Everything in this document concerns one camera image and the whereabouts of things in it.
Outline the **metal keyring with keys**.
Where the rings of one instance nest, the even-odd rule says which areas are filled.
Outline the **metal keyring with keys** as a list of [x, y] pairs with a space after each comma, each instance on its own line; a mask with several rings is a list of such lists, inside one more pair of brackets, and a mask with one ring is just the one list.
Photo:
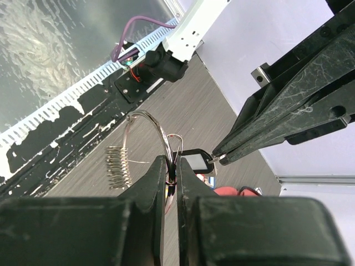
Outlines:
[[165, 185], [165, 212], [168, 212], [175, 193], [176, 156], [183, 150], [184, 141], [178, 134], [167, 134], [158, 120], [148, 111], [137, 110], [128, 113], [122, 133], [122, 142], [105, 149], [105, 165], [109, 188], [128, 189], [146, 170], [157, 155], [163, 155]]

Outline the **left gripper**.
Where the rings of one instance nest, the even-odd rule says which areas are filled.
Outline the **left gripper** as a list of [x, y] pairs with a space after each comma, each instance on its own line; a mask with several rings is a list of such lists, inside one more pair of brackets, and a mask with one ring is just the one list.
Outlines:
[[272, 65], [256, 68], [245, 102], [214, 157], [227, 155], [291, 112], [354, 81], [354, 1], [327, 1], [334, 16]]

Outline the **crumpled maroon shirt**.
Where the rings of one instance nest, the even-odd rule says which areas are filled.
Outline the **crumpled maroon shirt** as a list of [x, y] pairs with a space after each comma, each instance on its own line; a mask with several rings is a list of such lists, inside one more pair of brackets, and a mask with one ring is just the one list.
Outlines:
[[243, 186], [239, 190], [234, 187], [224, 186], [214, 189], [214, 192], [219, 196], [262, 196], [260, 190]]

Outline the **black tag key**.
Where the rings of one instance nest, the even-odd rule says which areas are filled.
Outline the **black tag key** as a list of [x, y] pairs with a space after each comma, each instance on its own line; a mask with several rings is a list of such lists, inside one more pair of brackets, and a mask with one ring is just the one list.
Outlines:
[[226, 155], [213, 157], [205, 150], [191, 149], [180, 152], [180, 156], [187, 160], [193, 172], [197, 174], [216, 176], [217, 170], [215, 163], [219, 162]]

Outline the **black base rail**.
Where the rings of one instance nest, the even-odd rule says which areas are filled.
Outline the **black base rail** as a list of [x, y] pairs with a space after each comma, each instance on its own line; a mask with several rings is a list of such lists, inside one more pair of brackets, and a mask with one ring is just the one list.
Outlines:
[[42, 196], [163, 84], [107, 72], [1, 138], [1, 198]]

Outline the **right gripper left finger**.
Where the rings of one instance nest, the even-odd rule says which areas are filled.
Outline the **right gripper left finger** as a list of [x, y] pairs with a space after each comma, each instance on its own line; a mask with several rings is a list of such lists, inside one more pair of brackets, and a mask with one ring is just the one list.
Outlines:
[[162, 265], [166, 163], [117, 197], [1, 203], [2, 265]]

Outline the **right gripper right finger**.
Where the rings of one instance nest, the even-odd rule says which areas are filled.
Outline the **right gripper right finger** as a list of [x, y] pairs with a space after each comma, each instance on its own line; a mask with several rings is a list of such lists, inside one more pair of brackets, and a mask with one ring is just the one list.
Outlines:
[[176, 165], [180, 265], [351, 265], [336, 223], [304, 197], [220, 196]]

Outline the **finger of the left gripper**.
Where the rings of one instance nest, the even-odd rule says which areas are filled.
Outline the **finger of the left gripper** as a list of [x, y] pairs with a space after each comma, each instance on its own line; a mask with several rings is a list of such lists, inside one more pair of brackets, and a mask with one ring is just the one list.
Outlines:
[[246, 155], [287, 141], [298, 145], [345, 129], [354, 122], [354, 81], [320, 98], [310, 106], [297, 109], [280, 122], [262, 130], [237, 149], [229, 152], [220, 164], [228, 165]]

